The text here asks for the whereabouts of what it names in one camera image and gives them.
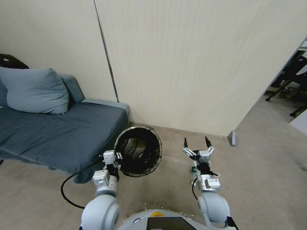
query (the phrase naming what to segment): black screen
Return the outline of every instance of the black screen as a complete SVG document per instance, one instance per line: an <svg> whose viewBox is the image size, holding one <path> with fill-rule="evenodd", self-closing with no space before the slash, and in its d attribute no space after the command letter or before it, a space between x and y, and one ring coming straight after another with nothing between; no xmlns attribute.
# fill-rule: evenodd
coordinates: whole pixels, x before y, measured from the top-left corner
<svg viewBox="0 0 307 230"><path fill-rule="evenodd" d="M147 230L196 230L182 217L151 217L147 220Z"/></svg>

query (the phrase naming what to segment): black bag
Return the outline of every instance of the black bag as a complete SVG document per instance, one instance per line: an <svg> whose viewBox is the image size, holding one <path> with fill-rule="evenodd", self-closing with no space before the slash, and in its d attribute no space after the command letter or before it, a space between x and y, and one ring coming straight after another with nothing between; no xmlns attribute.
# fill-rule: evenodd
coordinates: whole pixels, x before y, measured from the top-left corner
<svg viewBox="0 0 307 230"><path fill-rule="evenodd" d="M22 63L20 60L13 57L12 55L1 54L1 53L0 53L0 66L12 69L29 69L29 67L26 64Z"/></svg>

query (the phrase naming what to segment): trash bin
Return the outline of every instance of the trash bin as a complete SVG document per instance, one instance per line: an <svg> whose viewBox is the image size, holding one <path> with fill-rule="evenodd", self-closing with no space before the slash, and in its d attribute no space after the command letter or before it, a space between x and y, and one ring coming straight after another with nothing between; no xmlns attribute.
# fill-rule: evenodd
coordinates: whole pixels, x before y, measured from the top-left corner
<svg viewBox="0 0 307 230"><path fill-rule="evenodd" d="M120 170L130 177L152 173L162 157L162 144L153 128L134 126L117 138L114 149L122 155Z"/></svg>

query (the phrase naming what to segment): white wall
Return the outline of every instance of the white wall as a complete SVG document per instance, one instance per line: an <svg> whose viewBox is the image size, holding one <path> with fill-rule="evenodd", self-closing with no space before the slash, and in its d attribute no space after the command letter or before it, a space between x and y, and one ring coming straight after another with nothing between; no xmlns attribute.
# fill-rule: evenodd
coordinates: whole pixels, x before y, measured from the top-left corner
<svg viewBox="0 0 307 230"><path fill-rule="evenodd" d="M0 1L0 53L72 74L86 97L116 101L93 1Z"/></svg>
<svg viewBox="0 0 307 230"><path fill-rule="evenodd" d="M307 35L304 0L97 0L135 122L228 135ZM93 1L0 1L0 52L116 101Z"/></svg>
<svg viewBox="0 0 307 230"><path fill-rule="evenodd" d="M135 122L228 135L307 35L307 1L101 1Z"/></svg>

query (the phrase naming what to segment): dark gray blanket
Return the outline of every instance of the dark gray blanket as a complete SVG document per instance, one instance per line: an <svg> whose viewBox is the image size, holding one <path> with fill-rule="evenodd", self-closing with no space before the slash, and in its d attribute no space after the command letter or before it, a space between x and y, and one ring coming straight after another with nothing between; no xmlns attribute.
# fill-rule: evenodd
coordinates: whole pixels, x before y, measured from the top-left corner
<svg viewBox="0 0 307 230"><path fill-rule="evenodd" d="M124 109L108 105L74 104L65 114L34 114L0 109L0 159L19 159L73 174L113 149L126 128ZM91 180L99 163L74 177Z"/></svg>

